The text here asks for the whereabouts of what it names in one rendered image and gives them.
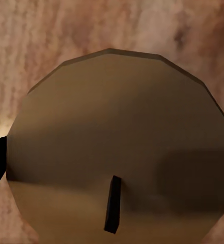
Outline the pillar candle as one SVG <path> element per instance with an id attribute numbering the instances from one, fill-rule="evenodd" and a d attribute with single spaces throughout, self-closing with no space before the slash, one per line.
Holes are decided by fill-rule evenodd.
<path id="1" fill-rule="evenodd" d="M 6 179 L 46 244 L 199 244 L 224 214 L 224 113 L 161 55 L 64 61 L 13 122 Z"/>

